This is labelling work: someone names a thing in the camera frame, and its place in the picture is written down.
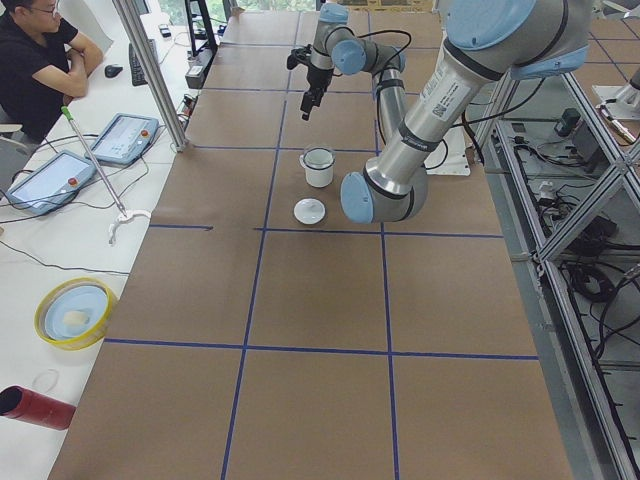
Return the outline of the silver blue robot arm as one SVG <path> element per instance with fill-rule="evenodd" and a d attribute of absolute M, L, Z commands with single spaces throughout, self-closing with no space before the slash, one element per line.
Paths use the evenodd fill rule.
<path fill-rule="evenodd" d="M 424 165 L 479 90 L 509 74 L 545 78 L 586 60 L 589 1 L 454 1 L 441 58 L 420 97 L 405 103 L 404 59 L 391 46 L 357 37 L 346 7 L 322 6 L 312 44 L 296 48 L 288 69 L 307 69 L 302 117 L 320 105 L 334 72 L 368 72 L 376 83 L 385 146 L 362 171 L 345 176 L 340 201 L 355 223 L 398 222 L 416 215 L 427 195 Z"/>

